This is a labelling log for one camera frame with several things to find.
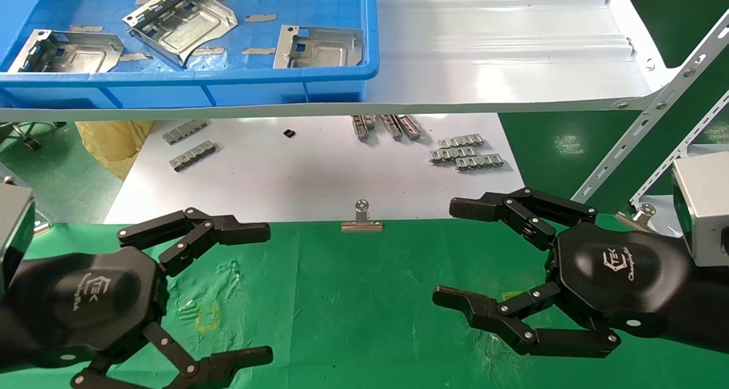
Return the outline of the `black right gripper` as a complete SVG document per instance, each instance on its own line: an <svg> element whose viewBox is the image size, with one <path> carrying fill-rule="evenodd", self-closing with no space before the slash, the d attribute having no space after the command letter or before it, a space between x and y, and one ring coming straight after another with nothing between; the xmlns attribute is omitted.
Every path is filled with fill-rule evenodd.
<svg viewBox="0 0 729 389"><path fill-rule="evenodd" d="M519 355L542 357L606 358L621 343L610 327L646 339L671 337L675 306L693 271L681 240L600 228L592 224L597 209L530 187L453 198L449 212L505 223L540 251L554 246L552 282L507 301L435 287L434 304L461 312L472 329L497 335ZM557 237L551 222L570 228ZM555 304L586 329L534 329L525 322Z"/></svg>

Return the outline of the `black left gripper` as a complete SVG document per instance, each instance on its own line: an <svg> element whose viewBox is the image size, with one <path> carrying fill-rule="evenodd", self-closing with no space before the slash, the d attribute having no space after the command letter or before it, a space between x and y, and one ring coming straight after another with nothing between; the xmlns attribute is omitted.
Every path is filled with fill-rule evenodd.
<svg viewBox="0 0 729 389"><path fill-rule="evenodd" d="M196 361L159 324L169 298L164 274L179 275L216 244L266 242L268 223L240 223L234 215L187 208L123 228L117 238L122 249L109 254L75 252L21 262L6 290L7 371L93 359L71 387L143 388L107 372L147 341L179 371L166 388L227 388L240 369L272 363L269 346ZM172 240L159 265L142 252Z"/></svg>

